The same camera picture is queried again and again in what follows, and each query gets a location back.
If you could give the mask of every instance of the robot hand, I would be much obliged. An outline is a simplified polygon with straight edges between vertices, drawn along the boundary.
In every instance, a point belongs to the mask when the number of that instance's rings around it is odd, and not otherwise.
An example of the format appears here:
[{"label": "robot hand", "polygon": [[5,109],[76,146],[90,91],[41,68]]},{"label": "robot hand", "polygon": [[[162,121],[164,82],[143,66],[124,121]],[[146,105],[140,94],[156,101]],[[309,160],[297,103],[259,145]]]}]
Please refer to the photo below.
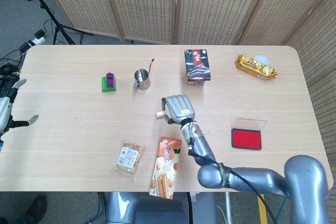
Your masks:
[{"label": "robot hand", "polygon": [[167,115],[164,115],[168,124],[177,123],[179,125],[184,125],[194,120],[194,109],[189,98],[185,94],[162,98],[162,111],[165,111],[166,104],[170,115],[172,116],[172,118],[169,118]]}]

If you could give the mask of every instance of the green block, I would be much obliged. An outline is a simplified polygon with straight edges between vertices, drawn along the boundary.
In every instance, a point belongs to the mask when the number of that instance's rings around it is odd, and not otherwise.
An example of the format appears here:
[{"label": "green block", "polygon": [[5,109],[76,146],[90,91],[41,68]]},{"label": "green block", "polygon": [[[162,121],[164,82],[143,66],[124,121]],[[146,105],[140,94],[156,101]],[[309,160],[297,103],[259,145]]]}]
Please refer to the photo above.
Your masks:
[{"label": "green block", "polygon": [[103,92],[111,92],[117,90],[117,81],[114,79],[114,88],[108,88],[106,82],[106,76],[101,78],[101,91]]}]

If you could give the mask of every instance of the metal pole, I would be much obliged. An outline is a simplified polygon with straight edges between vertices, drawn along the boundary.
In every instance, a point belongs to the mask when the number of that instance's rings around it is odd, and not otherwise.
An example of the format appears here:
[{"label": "metal pole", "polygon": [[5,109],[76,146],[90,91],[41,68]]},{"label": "metal pole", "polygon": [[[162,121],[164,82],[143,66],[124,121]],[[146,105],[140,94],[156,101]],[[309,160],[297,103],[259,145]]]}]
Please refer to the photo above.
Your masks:
[{"label": "metal pole", "polygon": [[230,206],[230,193],[228,191],[225,192],[225,209],[226,209],[227,224],[232,224],[231,206]]},{"label": "metal pole", "polygon": [[65,39],[67,40],[67,42],[70,45],[75,45],[76,43],[70,38],[70,36],[64,31],[64,29],[62,28],[62,25],[57,21],[57,19],[55,18],[54,14],[51,12],[51,10],[49,9],[48,5],[46,4],[46,2],[44,2],[44,0],[39,0],[41,3],[41,8],[43,8],[44,10],[47,11],[47,13],[49,14],[50,18],[53,20],[53,22],[55,23],[56,27],[59,28],[59,31],[63,34],[63,36],[65,37]]}]

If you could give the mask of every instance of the wooden table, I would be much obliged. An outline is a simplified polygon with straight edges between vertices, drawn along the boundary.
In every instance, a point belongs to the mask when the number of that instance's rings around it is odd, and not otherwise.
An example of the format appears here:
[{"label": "wooden table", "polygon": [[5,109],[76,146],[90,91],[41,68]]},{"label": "wooden table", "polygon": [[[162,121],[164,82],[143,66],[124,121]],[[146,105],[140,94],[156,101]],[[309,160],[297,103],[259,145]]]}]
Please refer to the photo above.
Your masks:
[{"label": "wooden table", "polygon": [[[212,80],[187,86],[184,49],[207,49]],[[266,55],[279,76],[262,81],[234,66],[239,54]],[[134,72],[148,68],[151,86],[133,89]],[[113,72],[117,92],[102,93]],[[156,120],[161,98],[187,94],[218,161],[230,167],[266,167],[283,175],[294,155],[317,158],[333,179],[294,49],[287,46],[35,46],[21,74],[27,78],[13,108],[16,120],[0,153],[1,191],[148,191],[161,136],[182,139],[178,125]],[[261,151],[231,147],[236,118],[266,120]],[[122,140],[145,151],[133,181],[116,170]],[[199,166],[182,145],[176,191],[210,191],[197,182]]]}]

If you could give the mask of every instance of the purple figure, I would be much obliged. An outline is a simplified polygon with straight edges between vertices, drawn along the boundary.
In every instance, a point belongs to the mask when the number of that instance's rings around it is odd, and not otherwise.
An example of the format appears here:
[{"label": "purple figure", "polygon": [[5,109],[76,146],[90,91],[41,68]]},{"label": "purple figure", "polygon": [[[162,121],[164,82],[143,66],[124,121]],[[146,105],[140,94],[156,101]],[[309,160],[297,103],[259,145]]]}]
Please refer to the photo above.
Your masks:
[{"label": "purple figure", "polygon": [[107,87],[108,88],[114,88],[114,74],[107,73],[106,74],[106,81],[107,81]]}]

